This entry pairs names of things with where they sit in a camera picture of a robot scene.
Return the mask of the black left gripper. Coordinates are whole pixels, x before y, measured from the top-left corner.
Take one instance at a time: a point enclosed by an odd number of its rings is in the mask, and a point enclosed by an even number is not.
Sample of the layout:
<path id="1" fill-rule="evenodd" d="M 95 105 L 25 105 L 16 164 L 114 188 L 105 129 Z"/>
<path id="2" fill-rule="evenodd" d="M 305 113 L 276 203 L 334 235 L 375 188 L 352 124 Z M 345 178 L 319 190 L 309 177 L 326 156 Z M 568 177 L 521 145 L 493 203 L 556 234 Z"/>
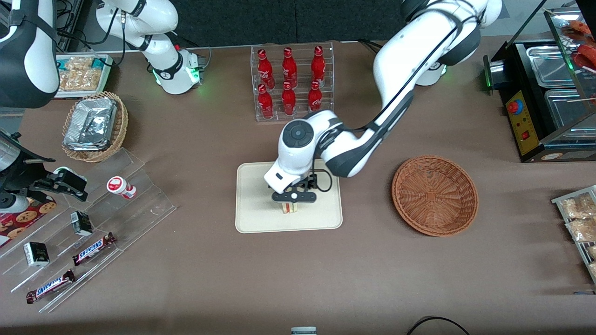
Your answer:
<path id="1" fill-rule="evenodd" d="M 274 192 L 271 195 L 272 201 L 279 203 L 281 210 L 284 209 L 283 203 L 296 203 L 297 209 L 301 208 L 300 203 L 315 203 L 317 195 L 312 191 L 317 187 L 315 179 L 304 179 L 298 181 L 295 185 L 290 185 L 282 193 Z"/>

